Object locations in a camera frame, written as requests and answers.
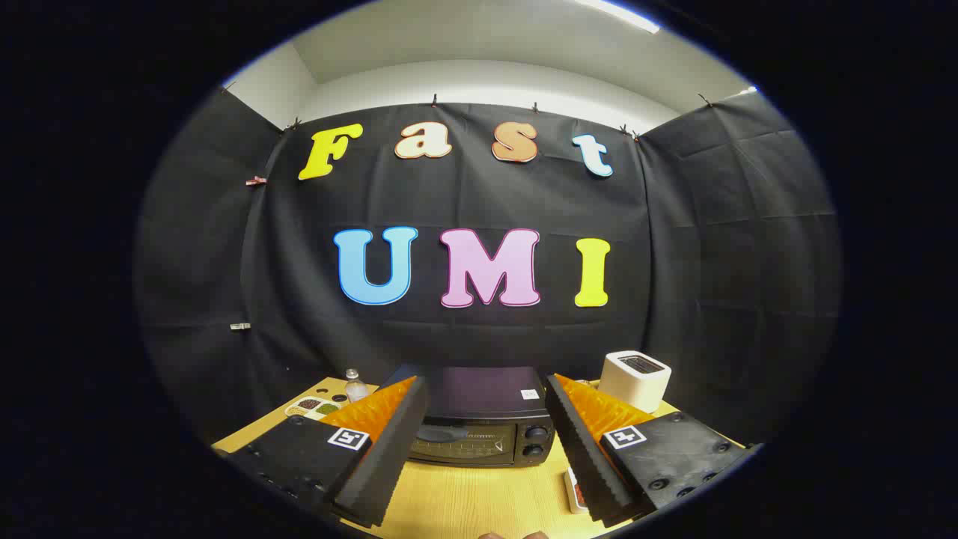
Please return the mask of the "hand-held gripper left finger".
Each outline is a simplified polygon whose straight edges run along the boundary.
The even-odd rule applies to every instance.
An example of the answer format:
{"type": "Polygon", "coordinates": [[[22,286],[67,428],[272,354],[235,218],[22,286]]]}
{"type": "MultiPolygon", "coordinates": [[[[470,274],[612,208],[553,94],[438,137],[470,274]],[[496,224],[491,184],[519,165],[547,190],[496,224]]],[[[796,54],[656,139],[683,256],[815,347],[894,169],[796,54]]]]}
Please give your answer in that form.
{"type": "Polygon", "coordinates": [[[413,376],[315,419],[294,414],[225,460],[305,513],[381,525],[427,411],[413,376]]]}

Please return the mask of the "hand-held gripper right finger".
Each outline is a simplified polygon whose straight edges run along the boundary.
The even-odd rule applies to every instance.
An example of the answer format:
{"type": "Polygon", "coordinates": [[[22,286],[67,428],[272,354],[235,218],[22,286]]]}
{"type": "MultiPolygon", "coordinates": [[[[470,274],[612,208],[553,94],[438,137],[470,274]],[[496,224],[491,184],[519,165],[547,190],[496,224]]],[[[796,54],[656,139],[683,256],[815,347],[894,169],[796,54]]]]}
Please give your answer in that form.
{"type": "Polygon", "coordinates": [[[757,451],[685,412],[655,417],[558,374],[544,386],[589,515],[608,528],[683,504],[757,451]]]}

